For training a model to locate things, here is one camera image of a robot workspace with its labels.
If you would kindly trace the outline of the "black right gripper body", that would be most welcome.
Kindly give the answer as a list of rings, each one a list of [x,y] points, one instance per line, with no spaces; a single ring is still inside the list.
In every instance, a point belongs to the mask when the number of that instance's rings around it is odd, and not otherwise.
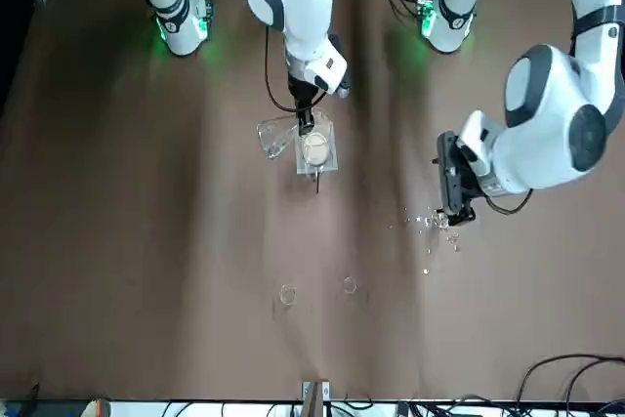
[[[313,100],[317,95],[317,87],[307,81],[296,78],[291,73],[287,74],[287,85],[293,99],[292,112],[303,112],[313,107]]]

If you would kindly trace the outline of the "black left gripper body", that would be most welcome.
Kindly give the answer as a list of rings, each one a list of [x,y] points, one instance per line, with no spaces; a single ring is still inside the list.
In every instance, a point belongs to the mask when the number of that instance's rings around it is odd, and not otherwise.
[[[478,179],[471,170],[460,172],[461,204],[459,216],[475,216],[472,201],[478,197]]]

